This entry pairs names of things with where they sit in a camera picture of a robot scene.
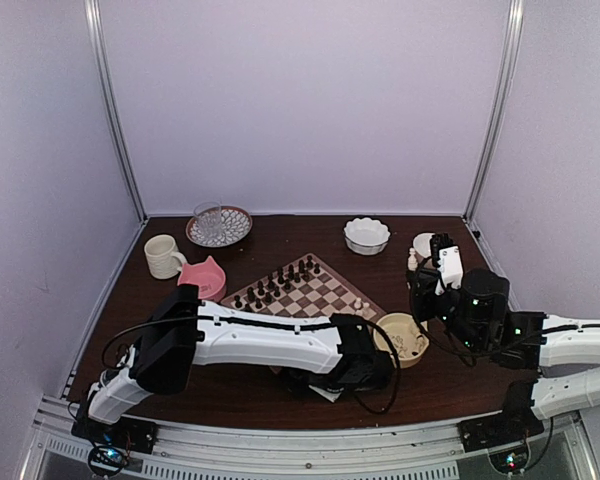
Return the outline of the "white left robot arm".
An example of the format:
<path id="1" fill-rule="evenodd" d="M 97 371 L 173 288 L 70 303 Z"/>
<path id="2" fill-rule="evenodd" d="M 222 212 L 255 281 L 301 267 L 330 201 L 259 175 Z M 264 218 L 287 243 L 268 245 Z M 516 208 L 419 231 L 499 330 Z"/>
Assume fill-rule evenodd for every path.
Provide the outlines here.
<path id="1" fill-rule="evenodd" d="M 181 285 L 146 322 L 126 329 L 137 339 L 116 363 L 105 364 L 75 422 L 113 444 L 123 436 L 123 414 L 152 395 L 182 392 L 194 365 L 279 367 L 305 386 L 336 394 L 397 386 L 396 349 L 380 350 L 372 338 L 382 331 L 351 314 L 290 318 L 240 311 Z"/>

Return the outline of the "plain white round bowl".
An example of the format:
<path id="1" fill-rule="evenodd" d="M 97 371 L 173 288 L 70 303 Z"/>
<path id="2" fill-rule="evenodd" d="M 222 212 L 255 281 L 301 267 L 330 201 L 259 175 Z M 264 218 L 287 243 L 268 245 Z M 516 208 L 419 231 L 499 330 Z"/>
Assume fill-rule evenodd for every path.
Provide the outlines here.
<path id="1" fill-rule="evenodd" d="M 432 237 L 432 232 L 422 232 L 414 237 L 412 247 L 415 250 L 415 255 L 418 261 L 421 261 L 431 255 L 430 241 Z"/>

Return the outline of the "white ribbed mug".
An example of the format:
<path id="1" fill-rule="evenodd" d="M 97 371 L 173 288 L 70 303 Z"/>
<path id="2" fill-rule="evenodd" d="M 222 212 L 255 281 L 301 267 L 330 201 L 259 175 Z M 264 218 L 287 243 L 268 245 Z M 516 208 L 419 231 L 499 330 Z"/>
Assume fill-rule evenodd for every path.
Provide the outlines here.
<path id="1" fill-rule="evenodd" d="M 144 245 L 144 254 L 152 277 L 167 280 L 179 275 L 187 263 L 174 237 L 161 234 L 150 238 Z"/>

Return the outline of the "cream cat ear bowl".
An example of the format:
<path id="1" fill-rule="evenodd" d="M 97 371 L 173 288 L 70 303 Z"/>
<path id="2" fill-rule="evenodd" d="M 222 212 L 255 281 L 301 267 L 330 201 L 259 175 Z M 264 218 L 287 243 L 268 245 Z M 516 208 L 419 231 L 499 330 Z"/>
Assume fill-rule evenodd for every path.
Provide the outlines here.
<path id="1" fill-rule="evenodd" d="M 386 314 L 379 318 L 376 324 L 391 340 L 402 369 L 414 367 L 422 359 L 429 346 L 429 340 L 421 333 L 410 314 Z"/>

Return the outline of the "aluminium frame post right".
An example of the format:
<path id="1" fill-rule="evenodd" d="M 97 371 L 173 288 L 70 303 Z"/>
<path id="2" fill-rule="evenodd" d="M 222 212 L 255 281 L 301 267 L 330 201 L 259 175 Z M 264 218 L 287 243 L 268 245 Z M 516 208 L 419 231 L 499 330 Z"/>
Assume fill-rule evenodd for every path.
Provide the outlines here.
<path id="1" fill-rule="evenodd" d="M 503 50 L 496 89 L 481 149 L 476 174 L 463 214 L 466 223 L 475 222 L 478 205 L 486 186 L 488 172 L 493 161 L 497 142 L 504 122 L 507 100 L 513 85 L 524 26 L 523 0 L 511 0 L 506 22 Z"/>

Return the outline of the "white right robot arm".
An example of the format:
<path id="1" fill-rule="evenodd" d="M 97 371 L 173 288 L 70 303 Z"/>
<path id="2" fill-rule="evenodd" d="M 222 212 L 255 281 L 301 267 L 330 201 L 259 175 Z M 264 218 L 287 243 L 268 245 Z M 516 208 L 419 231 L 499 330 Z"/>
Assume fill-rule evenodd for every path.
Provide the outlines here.
<path id="1" fill-rule="evenodd" d="M 488 269 L 467 270 L 446 234 L 420 234 L 407 257 L 410 308 L 417 327 L 437 319 L 443 351 L 466 365 L 482 358 L 535 377 L 510 385 L 493 419 L 499 440 L 515 440 L 535 420 L 600 405 L 600 320 L 514 311 L 510 282 Z"/>

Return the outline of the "clear drinking glass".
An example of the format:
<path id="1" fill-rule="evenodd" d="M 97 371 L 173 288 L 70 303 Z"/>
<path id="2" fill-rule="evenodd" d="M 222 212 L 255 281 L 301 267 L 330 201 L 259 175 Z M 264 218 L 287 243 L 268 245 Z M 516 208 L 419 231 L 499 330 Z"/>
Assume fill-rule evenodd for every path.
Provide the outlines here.
<path id="1" fill-rule="evenodd" d="M 218 240 L 223 231 L 222 206 L 217 201 L 207 201 L 194 208 L 196 233 L 206 242 Z"/>

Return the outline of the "white scalloped bowl black rim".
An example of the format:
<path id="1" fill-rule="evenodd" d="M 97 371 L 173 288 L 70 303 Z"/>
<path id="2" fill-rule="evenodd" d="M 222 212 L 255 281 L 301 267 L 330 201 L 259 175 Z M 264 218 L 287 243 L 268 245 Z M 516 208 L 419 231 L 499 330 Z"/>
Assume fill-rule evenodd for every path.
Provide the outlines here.
<path id="1" fill-rule="evenodd" d="M 356 254 L 374 256 L 387 246 L 391 233 L 387 225 L 369 217 L 354 218 L 343 229 L 346 246 Z"/>

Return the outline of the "patterned ceramic plate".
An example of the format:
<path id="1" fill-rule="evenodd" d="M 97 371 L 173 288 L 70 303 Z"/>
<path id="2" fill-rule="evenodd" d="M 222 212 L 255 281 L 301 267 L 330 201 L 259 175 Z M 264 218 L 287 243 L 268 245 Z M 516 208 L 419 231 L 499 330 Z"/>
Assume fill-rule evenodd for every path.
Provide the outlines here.
<path id="1" fill-rule="evenodd" d="M 200 205 L 185 227 L 187 239 L 204 248 L 224 248 L 244 239 L 253 221 L 245 210 L 217 203 Z"/>

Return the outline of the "aluminium frame post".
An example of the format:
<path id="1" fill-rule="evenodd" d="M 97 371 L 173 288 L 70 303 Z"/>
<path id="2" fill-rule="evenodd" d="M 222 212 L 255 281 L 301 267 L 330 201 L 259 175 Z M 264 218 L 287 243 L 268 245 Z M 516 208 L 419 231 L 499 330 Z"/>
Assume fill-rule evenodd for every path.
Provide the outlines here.
<path id="1" fill-rule="evenodd" d="M 95 65 L 104 101 L 106 119 L 114 147 L 114 152 L 121 170 L 123 183 L 134 207 L 135 215 L 140 223 L 147 221 L 148 216 L 141 199 L 138 183 L 133 172 L 123 126 L 115 98 L 114 86 L 109 67 L 104 28 L 102 25 L 101 6 L 97 0 L 84 2 L 87 29 L 94 53 Z"/>
<path id="2" fill-rule="evenodd" d="M 513 85 L 524 26 L 523 0 L 511 0 L 506 22 L 503 50 L 496 89 L 481 149 L 476 174 L 463 214 L 466 223 L 475 222 L 478 205 L 486 186 L 488 172 L 493 161 L 497 142 L 504 122 L 507 100 Z"/>

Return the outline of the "wooden chess board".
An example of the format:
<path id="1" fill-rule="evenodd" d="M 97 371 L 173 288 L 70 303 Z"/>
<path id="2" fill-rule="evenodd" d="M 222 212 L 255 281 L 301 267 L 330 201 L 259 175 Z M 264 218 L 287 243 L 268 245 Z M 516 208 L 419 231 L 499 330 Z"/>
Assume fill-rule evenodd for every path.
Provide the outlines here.
<path id="1" fill-rule="evenodd" d="M 362 308 L 354 308 L 358 297 L 362 308 L 364 302 L 370 304 L 368 316 L 363 315 Z M 376 302 L 312 253 L 227 294 L 220 304 L 234 310 L 293 318 L 342 313 L 357 314 L 376 322 L 385 315 L 385 310 Z"/>

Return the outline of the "pink cat ear bowl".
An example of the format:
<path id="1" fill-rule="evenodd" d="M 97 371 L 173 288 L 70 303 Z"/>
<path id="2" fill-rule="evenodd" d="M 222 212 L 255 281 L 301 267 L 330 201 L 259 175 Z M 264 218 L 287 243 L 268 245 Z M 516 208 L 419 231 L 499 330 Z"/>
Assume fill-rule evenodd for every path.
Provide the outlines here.
<path id="1" fill-rule="evenodd" d="M 195 285 L 199 299 L 219 302 L 226 295 L 226 282 L 225 271 L 213 256 L 208 256 L 203 262 L 185 264 L 177 285 Z"/>

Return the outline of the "aluminium front rail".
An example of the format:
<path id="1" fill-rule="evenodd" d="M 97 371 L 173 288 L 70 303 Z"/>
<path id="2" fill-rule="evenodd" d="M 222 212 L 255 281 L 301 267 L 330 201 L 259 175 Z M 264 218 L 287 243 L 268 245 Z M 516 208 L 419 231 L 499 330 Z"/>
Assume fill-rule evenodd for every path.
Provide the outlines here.
<path id="1" fill-rule="evenodd" d="M 491 464 L 495 447 L 466 451 L 454 420 L 314 431 L 152 421 L 152 453 L 131 453 L 113 479 L 600 479 L 577 414 L 557 417 L 541 461 L 511 477 Z M 66 400 L 43 396 L 15 479 L 97 479 L 72 423 Z"/>

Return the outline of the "aluminium frame post left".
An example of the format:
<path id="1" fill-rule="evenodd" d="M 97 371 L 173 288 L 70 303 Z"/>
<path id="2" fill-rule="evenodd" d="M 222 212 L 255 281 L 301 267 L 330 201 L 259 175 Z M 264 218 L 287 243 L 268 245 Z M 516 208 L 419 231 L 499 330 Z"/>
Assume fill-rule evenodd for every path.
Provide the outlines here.
<path id="1" fill-rule="evenodd" d="M 109 67 L 104 28 L 102 25 L 101 6 L 97 0 L 84 2 L 87 29 L 94 53 L 95 65 L 104 101 L 106 119 L 114 147 L 114 152 L 121 170 L 123 183 L 134 207 L 135 215 L 140 223 L 147 221 L 148 216 L 141 199 L 138 183 L 133 172 L 123 126 L 115 98 L 114 86 Z"/>

